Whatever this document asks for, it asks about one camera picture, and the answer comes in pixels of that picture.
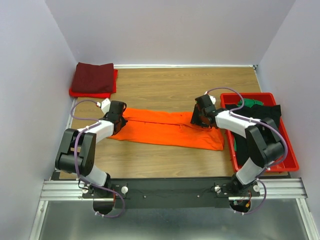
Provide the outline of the orange t-shirt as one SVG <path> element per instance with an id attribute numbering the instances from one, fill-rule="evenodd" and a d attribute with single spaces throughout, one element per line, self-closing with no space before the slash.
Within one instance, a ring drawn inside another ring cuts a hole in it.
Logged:
<path id="1" fill-rule="evenodd" d="M 127 108 L 123 117 L 126 125 L 110 139 L 211 151 L 224 149 L 221 131 L 191 124 L 191 112 Z"/>

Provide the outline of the maroon t-shirt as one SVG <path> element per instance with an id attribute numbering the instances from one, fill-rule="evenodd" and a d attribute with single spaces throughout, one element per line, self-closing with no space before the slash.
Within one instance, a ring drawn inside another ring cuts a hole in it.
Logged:
<path id="1" fill-rule="evenodd" d="M 113 63 L 94 65 L 79 62 L 70 88 L 83 94 L 110 93 L 115 85 L 114 70 Z"/>

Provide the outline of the red t-shirt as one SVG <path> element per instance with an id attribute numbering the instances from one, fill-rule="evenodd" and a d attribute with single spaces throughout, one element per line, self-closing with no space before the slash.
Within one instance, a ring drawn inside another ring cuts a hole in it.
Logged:
<path id="1" fill-rule="evenodd" d="M 113 70 L 113 88 L 111 92 L 103 92 L 103 93 L 81 93 L 81 92 L 75 92 L 72 91 L 72 88 L 70 87 L 68 90 L 68 93 L 73 98 L 96 98 L 96 99 L 105 99 L 110 98 L 112 94 L 115 94 L 117 92 L 117 77 L 118 77 L 118 70 Z"/>

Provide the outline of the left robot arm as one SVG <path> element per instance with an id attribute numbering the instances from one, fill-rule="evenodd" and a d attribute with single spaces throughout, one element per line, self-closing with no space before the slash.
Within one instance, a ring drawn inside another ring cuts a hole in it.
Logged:
<path id="1" fill-rule="evenodd" d="M 93 124 L 83 128 L 68 128 L 64 131 L 55 159 L 55 168 L 75 174 L 87 184 L 99 197 L 117 194 L 111 189 L 111 176 L 95 165 L 96 145 L 98 142 L 115 136 L 127 124 L 123 114 L 127 104 L 122 101 L 109 100 L 94 101 L 101 109 L 103 117 L 100 119 L 87 118 Z"/>

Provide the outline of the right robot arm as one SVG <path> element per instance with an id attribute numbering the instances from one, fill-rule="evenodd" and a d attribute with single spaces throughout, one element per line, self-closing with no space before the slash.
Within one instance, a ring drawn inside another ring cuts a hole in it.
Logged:
<path id="1" fill-rule="evenodd" d="M 217 109 L 214 97 L 204 94 L 195 98 L 191 123 L 225 129 L 245 138 L 248 159 L 225 187 L 228 193 L 241 196 L 268 168 L 286 158 L 288 145 L 273 119 L 246 117 L 236 114 L 236 110 L 239 108 Z"/>

